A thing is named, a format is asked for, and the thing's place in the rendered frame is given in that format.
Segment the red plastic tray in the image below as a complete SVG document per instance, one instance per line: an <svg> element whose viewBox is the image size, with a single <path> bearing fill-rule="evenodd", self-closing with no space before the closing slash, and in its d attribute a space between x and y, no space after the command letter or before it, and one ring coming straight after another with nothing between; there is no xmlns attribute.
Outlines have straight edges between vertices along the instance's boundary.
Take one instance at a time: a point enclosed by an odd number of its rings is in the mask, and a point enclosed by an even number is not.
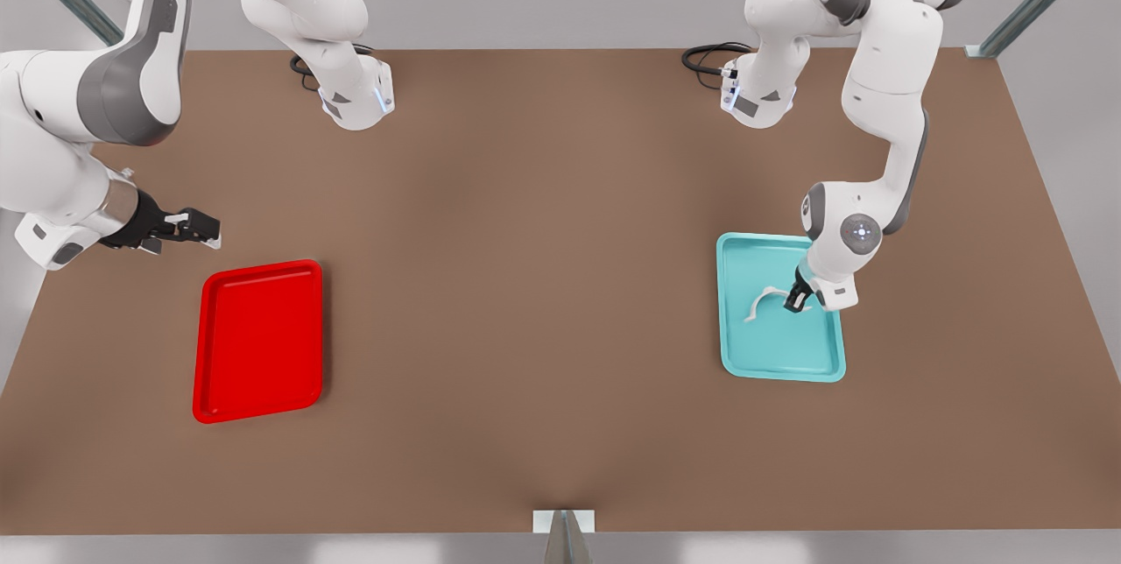
<svg viewBox="0 0 1121 564"><path fill-rule="evenodd" d="M193 416L300 410L324 383L323 269L302 259L212 274L201 288Z"/></svg>

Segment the teal plastic tray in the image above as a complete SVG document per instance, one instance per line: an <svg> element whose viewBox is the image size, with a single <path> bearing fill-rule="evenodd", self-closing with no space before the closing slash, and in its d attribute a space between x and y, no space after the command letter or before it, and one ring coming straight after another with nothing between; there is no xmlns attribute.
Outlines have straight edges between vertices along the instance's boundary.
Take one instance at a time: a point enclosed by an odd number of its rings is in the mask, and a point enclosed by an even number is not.
<svg viewBox="0 0 1121 564"><path fill-rule="evenodd" d="M802 382L837 382L846 373L839 312L817 301L797 314L784 308L808 246L804 235L717 237L717 340L729 373Z"/></svg>

